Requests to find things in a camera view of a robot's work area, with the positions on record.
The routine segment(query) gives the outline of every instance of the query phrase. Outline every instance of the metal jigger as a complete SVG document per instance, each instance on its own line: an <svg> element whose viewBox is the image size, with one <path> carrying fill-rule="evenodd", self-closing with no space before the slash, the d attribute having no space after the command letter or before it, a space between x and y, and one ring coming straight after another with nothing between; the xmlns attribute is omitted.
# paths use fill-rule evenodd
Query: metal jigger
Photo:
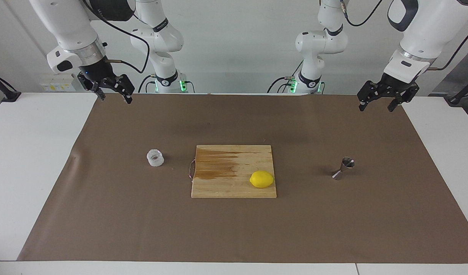
<svg viewBox="0 0 468 275"><path fill-rule="evenodd" d="M338 171L332 173L332 178L334 180L340 181L342 179L342 173L353 167L355 167L355 160L350 157L343 158L341 162L341 168Z"/></svg>

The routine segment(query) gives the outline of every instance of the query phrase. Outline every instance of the black clamp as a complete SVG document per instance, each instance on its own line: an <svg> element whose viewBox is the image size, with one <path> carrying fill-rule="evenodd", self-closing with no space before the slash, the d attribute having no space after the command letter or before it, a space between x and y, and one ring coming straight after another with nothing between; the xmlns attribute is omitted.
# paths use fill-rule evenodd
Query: black clamp
<svg viewBox="0 0 468 275"><path fill-rule="evenodd" d="M363 112L371 101L382 97L394 97L388 105L388 111L393 112L398 105L410 102L417 92L419 92L419 86L415 80L405 83L384 73L380 82L373 83L368 80L358 92L360 111Z"/></svg>
<svg viewBox="0 0 468 275"><path fill-rule="evenodd" d="M86 91L91 91L96 94L100 101L105 100L105 94L101 88L106 88L121 94L127 104L131 104L132 102L132 93L134 92L135 87L131 80L129 80L129 77L125 74L114 77L105 77L98 81L91 81L80 72L77 78L80 80L83 88Z"/></svg>
<svg viewBox="0 0 468 275"><path fill-rule="evenodd" d="M7 86L5 86L3 83L7 84L10 88L13 89L13 91L9 90ZM5 98L2 99L2 102L15 102L19 96L22 94L22 92L18 92L16 89L14 89L8 82L0 78L0 91L3 92L5 95Z"/></svg>

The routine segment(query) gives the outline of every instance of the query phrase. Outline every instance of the black cable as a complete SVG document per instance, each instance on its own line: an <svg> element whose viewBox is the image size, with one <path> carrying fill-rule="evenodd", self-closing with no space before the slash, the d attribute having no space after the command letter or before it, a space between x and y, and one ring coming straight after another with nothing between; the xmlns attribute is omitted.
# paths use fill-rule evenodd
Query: black cable
<svg viewBox="0 0 468 275"><path fill-rule="evenodd" d="M373 14L378 9L378 6L380 6L380 4L382 3L383 0L379 0L377 5L375 6L375 8L371 11L370 15L368 15L368 17L365 19L365 21L363 21L362 23L359 23L359 24L354 24L351 21L349 21L348 12L346 11L346 4L344 3L344 0L340 0L340 1L341 1L342 4L344 4L343 12L344 12L344 17L346 18L346 21L348 21L348 23L353 27L359 27L359 26L362 26L363 24L365 24L368 20L370 20L370 18L373 16Z"/></svg>
<svg viewBox="0 0 468 275"><path fill-rule="evenodd" d="M145 92L147 93L147 85L150 85L151 83L153 83L154 85L156 85L156 82L155 81L150 81L150 82L147 82L145 84Z"/></svg>
<svg viewBox="0 0 468 275"><path fill-rule="evenodd" d="M138 68L136 68L134 65L132 65L132 64L129 63L129 62L126 62L126 61L124 61L124 60L121 60L120 63L121 63L121 64L126 64L127 66L129 66L129 67L133 68L134 70L136 70L136 72L138 72L138 73L144 73L144 71L140 71Z"/></svg>
<svg viewBox="0 0 468 275"><path fill-rule="evenodd" d="M144 82L145 82L146 80L150 79L150 78L155 78L155 77L152 76L152 75L148 75L148 76L146 76L146 77L142 80L141 85L139 86L139 89L137 90L137 93L138 93L138 94L141 93L141 89L142 89L142 87L143 87L143 85L144 85Z"/></svg>
<svg viewBox="0 0 468 275"><path fill-rule="evenodd" d="M282 85L280 85L280 87L278 87L278 91L276 91L276 93L278 94L280 92L281 87L287 87L287 86L291 86L291 84L282 84Z"/></svg>
<svg viewBox="0 0 468 275"><path fill-rule="evenodd" d="M12 90L14 90L15 92L17 92L17 90L16 90L12 85L10 85L10 83L6 82L5 79L3 79L3 78L0 77L0 81L3 82L3 83L5 83L5 84L7 84L7 86L9 86Z"/></svg>
<svg viewBox="0 0 468 275"><path fill-rule="evenodd" d="M319 87L317 88L317 91L320 91L322 85L324 85L324 86L323 86L323 91L321 92L321 94L324 94L325 82L323 82L323 81L319 82Z"/></svg>
<svg viewBox="0 0 468 275"><path fill-rule="evenodd" d="M299 70L299 68L300 68L300 66L302 66L302 64L303 64L303 60L302 60L302 61L300 61L300 64L299 64L299 66L298 66L298 67L297 67L297 68L294 70L294 73L292 73L292 76L294 76L294 75L295 75L295 73L296 73L296 72ZM285 86L285 87L283 87L283 92L281 92L282 94L284 94L284 93L285 93L285 89L286 89L287 87L288 87L288 86Z"/></svg>
<svg viewBox="0 0 468 275"><path fill-rule="evenodd" d="M458 52L461 50L461 47L463 47L463 45L465 44L465 42L468 40L468 35L465 37L465 39L461 42L461 44L458 46L458 48L456 49L456 51L454 52L454 54L452 55L452 57L449 59L449 61L446 63L446 65L443 67L443 68L429 68L428 70L429 71L436 71L436 70L444 70L446 69L449 64L451 64L451 62L453 61L453 59L455 58L456 54L458 54Z"/></svg>
<svg viewBox="0 0 468 275"><path fill-rule="evenodd" d="M280 77L278 78L277 80L273 81L273 83L271 84L271 86L269 87L268 91L266 92L266 94L269 94L271 88L273 88L274 84L276 84L276 82L280 81L280 80L284 80L285 77Z"/></svg>
<svg viewBox="0 0 468 275"><path fill-rule="evenodd" d="M136 19L138 19L138 20L139 20L141 23L143 23L143 24L146 24L146 25L147 25L147 23L146 23L146 22L144 22L144 21L142 21L142 20L141 20L139 17L137 17L137 15L136 15L136 14L133 14L133 16L134 16Z"/></svg>
<svg viewBox="0 0 468 275"><path fill-rule="evenodd" d="M92 9L92 7L90 7L90 5L88 5L88 3L86 2L86 0L82 0L82 1L83 1L84 5L87 7L87 9L89 9L96 17L98 17L98 19L100 19L101 21L103 21L105 24L111 26L112 28L116 29L117 31L119 31L119 32L121 32L121 33L125 33L126 35L129 35L129 36L131 36L131 37L137 38L137 39L141 40L142 42L144 42L144 43L146 44L146 46L147 46L147 55L145 56L144 66L143 66L142 70L139 70L138 68L134 67L133 65L131 65L131 64L129 64L129 63L126 63L125 61L122 61L122 63L133 67L133 68L134 68L136 71L138 71L139 73L144 73L145 68L146 68L146 66L147 66L147 61L148 61L148 59L149 59L149 54L150 54L150 51L151 51L151 48L150 48L150 46L149 46L149 43L148 43L146 40L140 38L139 36L133 35L132 33L129 33L129 32L127 32L127 31L124 31L123 29L121 29L121 28L119 28L119 27L117 27L117 26L114 26L113 24L109 23L103 16L101 16L101 14L98 14L98 12L94 11L94 10Z"/></svg>
<svg viewBox="0 0 468 275"><path fill-rule="evenodd" d="M194 89L194 94L195 94L195 85L194 85L194 83L192 81L185 81L185 84L188 84L188 83L192 84L192 88Z"/></svg>

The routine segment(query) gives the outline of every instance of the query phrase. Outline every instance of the white wall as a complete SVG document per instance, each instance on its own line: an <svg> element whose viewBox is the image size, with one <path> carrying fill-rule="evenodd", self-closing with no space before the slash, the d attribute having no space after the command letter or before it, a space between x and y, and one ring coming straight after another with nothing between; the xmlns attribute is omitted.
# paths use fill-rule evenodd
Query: white wall
<svg viewBox="0 0 468 275"><path fill-rule="evenodd" d="M376 2L352 0L349 17L359 23ZM402 38L387 21L390 2L384 1L362 27L345 23L349 35L346 52L324 56L327 94L356 94L366 80L379 80ZM295 50L298 33L322 29L317 21L317 0L163 0L163 6L171 24L185 37L183 50L173 57L177 67L195 83L197 92L265 92L274 79L290 75L302 59ZM116 24L128 30L142 25L136 19ZM143 63L142 54L131 47L129 37L99 21L92 25L108 42L108 57L136 66ZM435 65L443 65L467 33L468 24ZM27 0L0 0L0 65L5 64L0 66L2 77L18 89L39 91L39 75L50 73L44 53L55 46L56 40ZM420 94L429 94L467 53L468 43L447 70L421 76ZM144 77L123 65L114 68L117 74L127 73L136 87ZM153 73L151 65L147 72Z"/></svg>

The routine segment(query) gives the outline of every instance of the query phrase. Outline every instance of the brown paper mat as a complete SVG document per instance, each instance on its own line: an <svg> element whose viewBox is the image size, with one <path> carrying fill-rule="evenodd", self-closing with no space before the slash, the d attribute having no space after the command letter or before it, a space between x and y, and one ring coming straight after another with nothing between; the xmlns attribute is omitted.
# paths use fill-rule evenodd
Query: brown paper mat
<svg viewBox="0 0 468 275"><path fill-rule="evenodd" d="M108 94L19 260L468 263L468 222L403 109L387 105ZM191 199L198 144L270 144L278 198ZM152 148L163 166L147 163ZM335 182L346 155L356 168Z"/></svg>

